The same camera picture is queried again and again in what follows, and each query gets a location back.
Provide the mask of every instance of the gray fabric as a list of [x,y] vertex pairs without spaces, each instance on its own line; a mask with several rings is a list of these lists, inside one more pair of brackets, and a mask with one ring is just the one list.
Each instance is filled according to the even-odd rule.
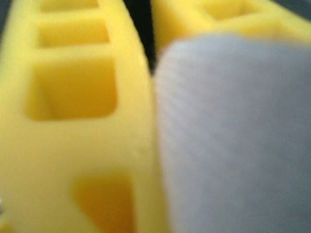
[[311,49],[201,36],[155,75],[175,233],[311,232]]

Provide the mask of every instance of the dark background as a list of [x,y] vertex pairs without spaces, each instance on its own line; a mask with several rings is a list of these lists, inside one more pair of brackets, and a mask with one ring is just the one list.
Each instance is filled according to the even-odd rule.
[[[149,0],[123,0],[139,33],[149,60],[149,67],[155,64],[155,48]],[[311,0],[274,0],[298,15],[311,20]],[[11,0],[0,0],[0,33],[7,17]]]

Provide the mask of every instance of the rectangular hole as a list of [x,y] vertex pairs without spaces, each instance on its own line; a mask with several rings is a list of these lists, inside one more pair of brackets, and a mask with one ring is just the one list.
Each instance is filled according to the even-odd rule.
[[33,120],[99,118],[117,106],[112,57],[37,64],[26,114]]
[[245,0],[212,1],[202,7],[218,21],[260,12],[260,9],[252,1]]
[[42,12],[70,11],[99,7],[98,0],[41,0]]
[[74,184],[73,196],[100,232],[136,232],[133,187],[126,175],[79,179]]
[[100,18],[40,23],[38,36],[42,48],[109,42],[105,22]]
[[239,28],[221,28],[221,31],[238,32],[241,35],[256,39],[265,39],[271,41],[292,41],[303,42],[303,35],[295,31],[295,27],[285,27],[278,20],[261,19],[257,23],[245,23]]

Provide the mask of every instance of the textured surface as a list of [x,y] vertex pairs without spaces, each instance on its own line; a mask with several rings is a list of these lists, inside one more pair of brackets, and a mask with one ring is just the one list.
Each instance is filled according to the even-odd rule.
[[202,36],[155,76],[176,233],[311,231],[311,48]]
[[165,233],[147,60],[121,0],[15,0],[0,62],[14,233]]

